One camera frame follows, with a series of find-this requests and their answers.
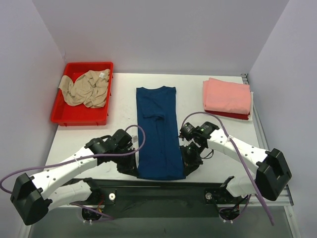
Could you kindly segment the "blue t-shirt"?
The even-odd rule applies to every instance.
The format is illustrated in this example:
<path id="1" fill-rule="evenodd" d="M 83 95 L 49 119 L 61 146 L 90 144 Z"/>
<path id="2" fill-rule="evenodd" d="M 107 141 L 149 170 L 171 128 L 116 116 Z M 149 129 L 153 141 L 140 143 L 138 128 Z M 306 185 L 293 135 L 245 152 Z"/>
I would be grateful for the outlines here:
<path id="1" fill-rule="evenodd" d="M 184 179 L 176 118 L 176 88 L 136 89 L 137 123 L 146 141 L 139 151 L 139 178 Z"/>

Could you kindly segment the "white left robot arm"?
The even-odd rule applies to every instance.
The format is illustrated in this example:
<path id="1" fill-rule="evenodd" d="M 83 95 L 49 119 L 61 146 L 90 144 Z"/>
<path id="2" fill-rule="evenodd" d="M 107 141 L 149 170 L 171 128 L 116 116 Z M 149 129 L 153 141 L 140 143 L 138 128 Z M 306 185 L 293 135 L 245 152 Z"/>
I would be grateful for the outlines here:
<path id="1" fill-rule="evenodd" d="M 76 176 L 113 161 L 121 173 L 136 174 L 133 138 L 119 129 L 112 136 L 93 138 L 76 153 L 43 172 L 17 177 L 10 200 L 25 225 L 40 221 L 49 211 L 73 202 L 95 204 L 101 200 L 114 201 L 112 192 L 107 195 L 92 178 L 70 184 Z"/>

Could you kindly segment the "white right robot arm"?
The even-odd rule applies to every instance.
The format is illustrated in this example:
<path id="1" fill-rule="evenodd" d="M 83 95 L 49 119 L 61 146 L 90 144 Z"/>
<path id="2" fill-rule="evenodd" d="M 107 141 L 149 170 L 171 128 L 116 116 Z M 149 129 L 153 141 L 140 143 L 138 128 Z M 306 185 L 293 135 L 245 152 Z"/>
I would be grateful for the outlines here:
<path id="1" fill-rule="evenodd" d="M 257 193 L 269 201 L 276 201 L 292 177 L 280 150 L 268 151 L 247 144 L 211 122 L 197 127 L 188 122 L 181 127 L 179 136 L 189 142 L 189 145 L 180 147 L 186 175 L 202 165 L 201 153 L 205 149 L 220 152 L 246 168 L 246 177 L 230 178 L 219 190 L 224 202 Z"/>

